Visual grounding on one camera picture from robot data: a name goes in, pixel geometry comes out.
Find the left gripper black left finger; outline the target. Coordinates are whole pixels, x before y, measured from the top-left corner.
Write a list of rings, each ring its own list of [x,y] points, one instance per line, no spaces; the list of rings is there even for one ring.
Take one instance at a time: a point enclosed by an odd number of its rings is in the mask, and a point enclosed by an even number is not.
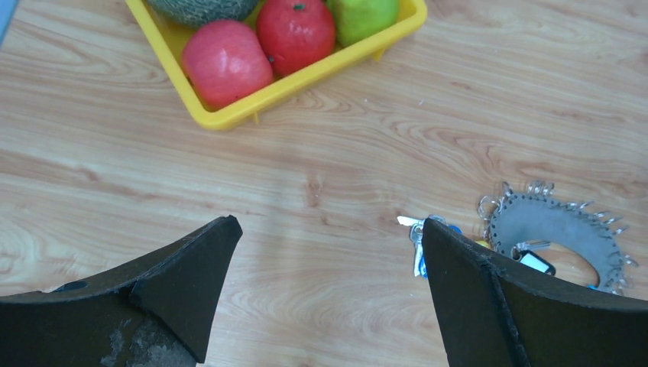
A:
[[[163,248],[51,292],[1,299],[3,366],[205,362],[242,230],[219,217]]]

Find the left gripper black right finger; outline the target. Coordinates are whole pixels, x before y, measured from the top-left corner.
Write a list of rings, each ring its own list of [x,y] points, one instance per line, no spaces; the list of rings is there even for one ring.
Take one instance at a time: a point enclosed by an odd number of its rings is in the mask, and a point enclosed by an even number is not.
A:
[[[451,366],[645,366],[647,303],[591,290],[428,219],[428,282]]]

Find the metal key plate blue handle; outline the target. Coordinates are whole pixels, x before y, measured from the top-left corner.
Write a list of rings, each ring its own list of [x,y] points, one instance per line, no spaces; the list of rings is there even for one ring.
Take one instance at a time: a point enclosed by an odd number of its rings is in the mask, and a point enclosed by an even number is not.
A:
[[[478,215],[484,220],[484,239],[495,252],[515,261],[527,252],[559,244],[596,271],[595,290],[623,295],[632,287],[625,268],[638,264],[617,243],[627,230],[620,225],[621,218],[589,211],[589,201],[559,200],[553,191],[554,184],[543,180],[531,182],[524,191],[504,182],[501,193],[483,196]]]

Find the key with black tag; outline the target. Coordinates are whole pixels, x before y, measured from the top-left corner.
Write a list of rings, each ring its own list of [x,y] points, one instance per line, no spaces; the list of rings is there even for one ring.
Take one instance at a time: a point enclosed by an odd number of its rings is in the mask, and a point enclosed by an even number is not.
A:
[[[555,276],[556,268],[536,253],[548,249],[550,245],[550,241],[518,242],[511,249],[511,258],[544,274]]]

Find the loose key blue tag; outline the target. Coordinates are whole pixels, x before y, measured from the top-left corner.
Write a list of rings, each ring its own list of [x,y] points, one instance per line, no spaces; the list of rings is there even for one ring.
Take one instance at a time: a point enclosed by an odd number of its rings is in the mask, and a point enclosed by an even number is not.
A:
[[[413,261],[413,275],[415,277],[428,278],[426,269],[426,262],[423,256],[423,225],[426,219],[417,219],[409,216],[398,216],[397,221],[402,226],[410,228],[410,241],[415,248],[415,255]]]

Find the yellow plastic fruit basket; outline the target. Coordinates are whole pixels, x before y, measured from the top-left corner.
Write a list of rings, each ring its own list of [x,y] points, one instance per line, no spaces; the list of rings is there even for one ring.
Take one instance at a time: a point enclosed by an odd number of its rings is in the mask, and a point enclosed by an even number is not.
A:
[[[428,9],[424,0],[401,0],[397,23],[350,47],[337,47],[333,55],[292,75],[276,77],[269,86],[221,109],[206,105],[187,79],[181,65],[181,54],[195,33],[191,28],[158,15],[146,1],[127,0],[127,6],[167,73],[178,96],[194,121],[205,129],[231,130],[304,89],[362,63],[369,57],[379,61],[395,43],[418,31],[426,22]]]

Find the red pink apple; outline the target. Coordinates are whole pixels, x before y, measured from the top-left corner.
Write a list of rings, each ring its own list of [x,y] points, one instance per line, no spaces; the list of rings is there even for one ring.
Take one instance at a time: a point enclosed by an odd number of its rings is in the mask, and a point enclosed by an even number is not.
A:
[[[181,60],[199,97],[213,109],[274,81],[256,33],[240,21],[218,20],[202,26],[186,43]]]

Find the green melon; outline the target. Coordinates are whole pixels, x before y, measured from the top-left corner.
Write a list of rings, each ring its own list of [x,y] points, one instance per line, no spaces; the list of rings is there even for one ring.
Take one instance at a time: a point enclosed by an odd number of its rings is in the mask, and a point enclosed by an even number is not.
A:
[[[245,20],[258,0],[149,0],[147,3],[171,21],[200,28],[218,20]]]

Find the light green apple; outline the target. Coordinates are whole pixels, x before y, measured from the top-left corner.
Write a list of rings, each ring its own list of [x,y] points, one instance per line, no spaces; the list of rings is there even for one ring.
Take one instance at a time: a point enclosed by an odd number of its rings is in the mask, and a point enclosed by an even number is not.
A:
[[[331,0],[326,5],[333,14],[337,41],[351,46],[397,22],[398,0]]]

